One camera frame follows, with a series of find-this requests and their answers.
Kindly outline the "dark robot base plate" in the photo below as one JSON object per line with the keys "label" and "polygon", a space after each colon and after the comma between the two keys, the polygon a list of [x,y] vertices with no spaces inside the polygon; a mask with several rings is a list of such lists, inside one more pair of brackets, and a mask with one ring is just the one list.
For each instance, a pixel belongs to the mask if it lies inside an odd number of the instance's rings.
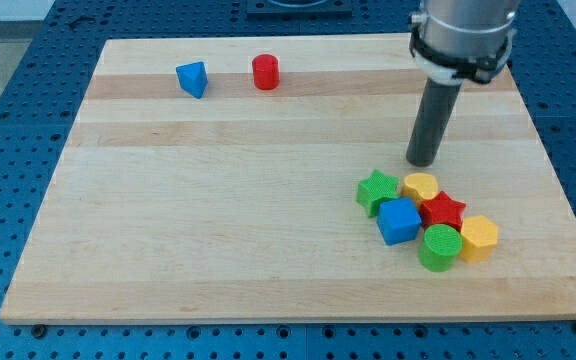
{"label": "dark robot base plate", "polygon": [[353,12],[352,0],[246,0],[245,3],[247,19],[261,19],[267,16],[351,17]]}

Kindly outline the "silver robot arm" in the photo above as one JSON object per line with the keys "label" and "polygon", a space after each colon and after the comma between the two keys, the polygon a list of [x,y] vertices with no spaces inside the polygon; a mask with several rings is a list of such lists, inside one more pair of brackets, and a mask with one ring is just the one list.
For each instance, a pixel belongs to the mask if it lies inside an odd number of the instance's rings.
{"label": "silver robot arm", "polygon": [[488,84],[510,57],[519,0],[421,0],[408,17],[410,53],[445,86]]}

